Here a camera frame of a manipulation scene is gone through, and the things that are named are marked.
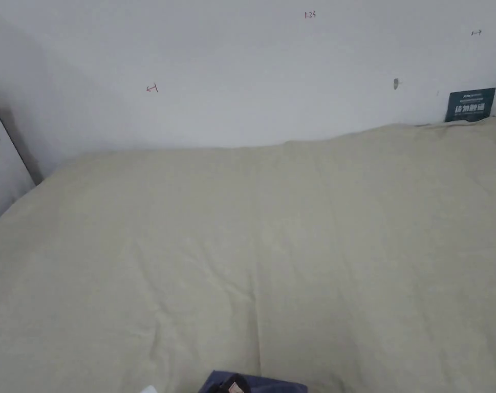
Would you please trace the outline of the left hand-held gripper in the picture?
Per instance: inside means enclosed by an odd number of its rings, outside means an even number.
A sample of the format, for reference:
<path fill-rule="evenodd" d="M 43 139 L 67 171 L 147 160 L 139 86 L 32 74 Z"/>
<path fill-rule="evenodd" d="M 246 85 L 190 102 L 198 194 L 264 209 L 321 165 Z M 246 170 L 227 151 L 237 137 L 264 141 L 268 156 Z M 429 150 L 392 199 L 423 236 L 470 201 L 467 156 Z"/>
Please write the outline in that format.
<path fill-rule="evenodd" d="M 250 392 L 250 385 L 243 375 L 232 374 L 227 380 L 217 386 L 216 392 L 247 393 Z M 142 390 L 142 393 L 155 393 L 155 388 L 149 385 Z"/>

